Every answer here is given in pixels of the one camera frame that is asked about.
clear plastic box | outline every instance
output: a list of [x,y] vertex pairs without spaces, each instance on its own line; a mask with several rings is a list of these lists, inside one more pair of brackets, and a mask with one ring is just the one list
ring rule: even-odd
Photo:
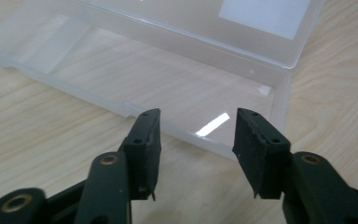
[[29,0],[0,24],[0,65],[234,159],[236,111],[282,130],[290,68],[324,0]]

